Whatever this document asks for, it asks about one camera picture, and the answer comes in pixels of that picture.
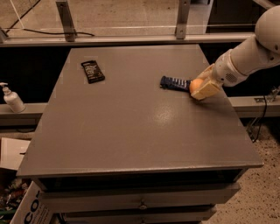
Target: gray tabletop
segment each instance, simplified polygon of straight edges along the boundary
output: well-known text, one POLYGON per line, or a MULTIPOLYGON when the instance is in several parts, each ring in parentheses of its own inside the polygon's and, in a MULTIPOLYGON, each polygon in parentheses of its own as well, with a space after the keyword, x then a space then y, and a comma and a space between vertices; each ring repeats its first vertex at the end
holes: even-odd
POLYGON ((207 66, 198 45, 72 49, 17 175, 261 166, 223 92, 195 101, 159 87, 163 75, 191 79, 207 66), (88 84, 86 60, 106 80, 88 84))

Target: lotion bottle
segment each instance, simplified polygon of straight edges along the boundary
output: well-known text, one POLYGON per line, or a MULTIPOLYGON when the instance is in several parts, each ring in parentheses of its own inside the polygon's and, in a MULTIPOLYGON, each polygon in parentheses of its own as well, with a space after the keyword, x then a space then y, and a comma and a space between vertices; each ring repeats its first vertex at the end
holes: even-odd
POLYGON ((8 83, 0 82, 0 86, 3 88, 5 102, 10 106, 10 109, 14 113, 20 113, 25 110, 25 104, 20 99, 17 93, 10 91, 8 87, 6 87, 8 83))

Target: floor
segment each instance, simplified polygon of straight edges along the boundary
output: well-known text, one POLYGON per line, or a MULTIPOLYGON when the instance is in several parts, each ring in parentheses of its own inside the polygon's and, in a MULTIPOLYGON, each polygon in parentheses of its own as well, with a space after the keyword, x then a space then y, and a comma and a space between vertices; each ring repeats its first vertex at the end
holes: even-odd
MULTIPOLYGON (((37 1, 30 1, 30 0, 13 0, 15 3, 15 6, 19 5, 18 8, 23 7, 23 4, 18 4, 19 2, 25 3, 27 5, 35 4, 37 1)), ((37 9, 35 12, 32 12, 31 14, 24 17, 24 25, 28 24, 28 21, 30 22, 29 25, 32 29, 36 29, 38 25, 42 25, 43 20, 39 19, 39 17, 36 16, 36 13, 38 11, 44 12, 45 14, 45 20, 50 19, 50 22, 52 23, 52 28, 59 29, 59 20, 57 17, 54 17, 53 19, 53 13, 56 13, 57 10, 53 6, 53 1, 46 1, 41 0, 38 5, 36 6, 37 9)), ((78 4, 79 1, 70 1, 72 3, 78 4)), ((111 5, 111 9, 109 10, 107 16, 113 17, 114 11, 119 11, 122 8, 114 6, 114 0, 107 0, 104 1, 106 4, 111 5)), ((144 4, 148 4, 149 1, 141 1, 144 4)), ((154 4, 153 6, 156 7, 157 4, 159 4, 160 1, 152 1, 154 4)), ((165 4, 162 4, 162 9, 165 10, 165 12, 168 12, 172 9, 172 7, 175 7, 175 3, 170 4, 170 1, 162 1, 165 4)), ((104 8, 104 4, 96 5, 95 8, 104 8)), ((22 8, 21 14, 25 14, 26 7, 22 8)), ((127 16, 131 15, 134 17, 137 17, 137 14, 135 14, 134 11, 130 11, 130 13, 126 14, 127 16)), ((173 31, 173 27, 171 30, 168 28, 168 25, 173 23, 176 20, 176 16, 174 13, 167 13, 169 17, 166 18, 166 24, 167 28, 164 32, 171 32, 173 31)), ((98 20, 98 18, 104 18, 105 15, 98 15, 94 14, 92 12, 92 17, 94 17, 95 20, 98 20)), ((154 17, 154 24, 148 24, 149 26, 153 26, 157 24, 157 15, 154 17)), ((0 25, 2 27, 10 27, 17 19, 17 17, 11 13, 11 11, 8 13, 8 15, 4 16, 3 13, 0 14, 0 25)), ((81 20, 75 19, 75 23, 82 22, 82 19, 88 23, 88 16, 84 16, 81 18, 81 20)), ((104 29, 104 26, 109 25, 112 26, 112 24, 108 24, 104 19, 100 19, 101 25, 100 28, 95 30, 95 32, 99 32, 101 35, 106 30, 104 29)), ((31 133, 23 133, 22 131, 5 131, 0 132, 0 137, 11 137, 11 138, 18 138, 18 139, 31 139, 33 136, 33 132, 31 133)), ((239 180, 239 183, 241 185, 241 190, 225 205, 218 205, 217 206, 217 213, 207 221, 204 221, 203 224, 239 224, 239 223, 254 223, 254 224, 278 224, 280 223, 280 119, 279 118, 269 118, 265 119, 263 126, 260 131, 259 139, 255 142, 255 148, 260 154, 264 166, 263 168, 259 169, 252 169, 247 171, 239 180)))

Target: hand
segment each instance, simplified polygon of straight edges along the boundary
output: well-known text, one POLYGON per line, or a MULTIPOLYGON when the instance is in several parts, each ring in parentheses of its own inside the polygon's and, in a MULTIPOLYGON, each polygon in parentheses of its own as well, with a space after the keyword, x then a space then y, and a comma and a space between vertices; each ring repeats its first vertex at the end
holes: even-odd
POLYGON ((190 93, 194 99, 203 100, 221 91, 222 83, 213 77, 214 64, 205 69, 190 84, 190 93))

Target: pump bottle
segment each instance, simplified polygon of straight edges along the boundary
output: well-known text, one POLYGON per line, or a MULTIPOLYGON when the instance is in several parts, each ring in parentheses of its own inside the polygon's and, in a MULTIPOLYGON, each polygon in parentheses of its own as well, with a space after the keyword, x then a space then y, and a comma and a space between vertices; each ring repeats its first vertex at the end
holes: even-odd
POLYGON ((17 93, 10 91, 8 87, 6 87, 8 83, 0 82, 0 86, 3 88, 5 102, 10 106, 10 109, 14 113, 20 113, 25 110, 25 104, 20 99, 17 93))

